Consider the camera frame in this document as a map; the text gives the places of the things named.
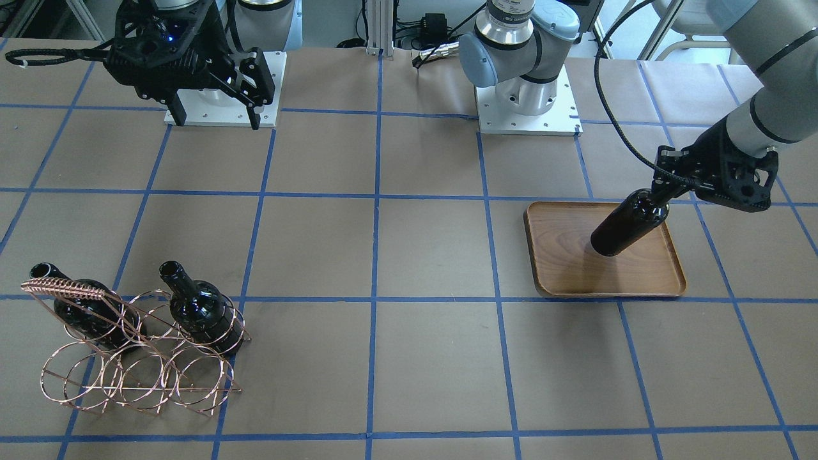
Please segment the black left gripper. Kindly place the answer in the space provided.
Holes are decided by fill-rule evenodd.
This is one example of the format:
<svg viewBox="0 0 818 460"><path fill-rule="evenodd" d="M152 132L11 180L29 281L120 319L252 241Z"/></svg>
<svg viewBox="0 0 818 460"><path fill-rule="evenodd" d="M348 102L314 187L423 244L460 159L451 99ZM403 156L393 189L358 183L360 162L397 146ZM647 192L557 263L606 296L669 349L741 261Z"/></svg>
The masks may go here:
<svg viewBox="0 0 818 460"><path fill-rule="evenodd" d="M753 213L771 206L779 155L766 153L759 159L744 154L730 140L722 118L680 151L660 146L656 165L661 169L655 173L660 206L694 191L703 201Z"/></svg>

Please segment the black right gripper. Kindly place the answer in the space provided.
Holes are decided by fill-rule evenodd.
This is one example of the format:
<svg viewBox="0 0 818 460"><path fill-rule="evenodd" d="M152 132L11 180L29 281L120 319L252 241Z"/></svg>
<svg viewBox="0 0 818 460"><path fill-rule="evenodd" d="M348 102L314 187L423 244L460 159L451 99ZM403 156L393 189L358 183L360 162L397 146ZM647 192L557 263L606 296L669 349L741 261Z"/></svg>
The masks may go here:
<svg viewBox="0 0 818 460"><path fill-rule="evenodd" d="M227 84L223 91L242 102L254 130L275 95L261 49L231 54L214 1L123 1L104 66L138 96L164 103L178 127L187 121L181 88Z"/></svg>

